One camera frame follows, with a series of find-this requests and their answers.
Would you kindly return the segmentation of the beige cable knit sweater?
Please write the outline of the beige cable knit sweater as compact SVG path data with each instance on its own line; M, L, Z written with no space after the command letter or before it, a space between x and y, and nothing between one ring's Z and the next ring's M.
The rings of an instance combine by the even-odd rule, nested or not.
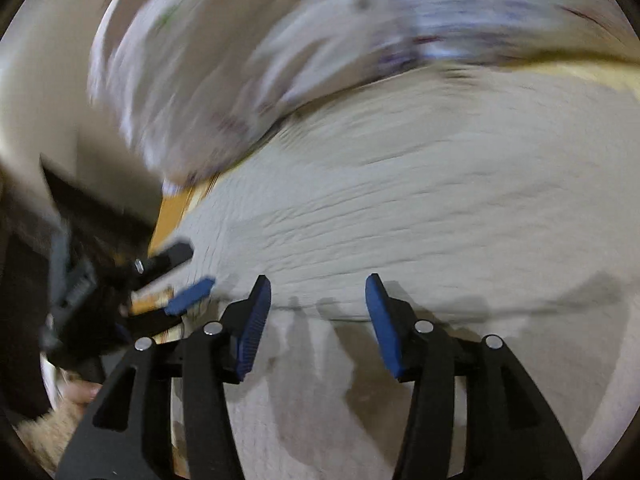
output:
M411 389L364 282L500 335L592 474L639 406L639 93L538 70L418 70L300 110L176 237L220 302L272 309L227 398L250 479L387 479Z

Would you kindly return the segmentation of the fuzzy beige sleeve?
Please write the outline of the fuzzy beige sleeve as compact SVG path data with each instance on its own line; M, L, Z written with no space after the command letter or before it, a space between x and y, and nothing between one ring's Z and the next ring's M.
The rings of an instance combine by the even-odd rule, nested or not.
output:
M46 378L52 408L46 414L24 420L15 427L29 454L51 477L55 476L86 408L101 387L97 382L86 382L76 373L52 372Z

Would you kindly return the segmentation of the floral lavender pillow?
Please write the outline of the floral lavender pillow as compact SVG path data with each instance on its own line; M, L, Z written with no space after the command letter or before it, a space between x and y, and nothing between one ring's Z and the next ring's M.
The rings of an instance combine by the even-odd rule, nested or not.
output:
M639 56L616 0L111 0L88 92L131 151L189 186L300 106L434 62Z

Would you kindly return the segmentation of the yellow patterned bed sheet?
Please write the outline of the yellow patterned bed sheet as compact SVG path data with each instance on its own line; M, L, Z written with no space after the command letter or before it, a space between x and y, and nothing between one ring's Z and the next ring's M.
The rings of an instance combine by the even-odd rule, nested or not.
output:
M614 90L628 90L639 99L639 62L620 58L587 56L586 58L549 58L512 63L504 72L534 72L553 76L570 76L603 84ZM160 212L148 247L148 253L158 252L181 220L210 192L220 175L213 176L178 191L164 191Z

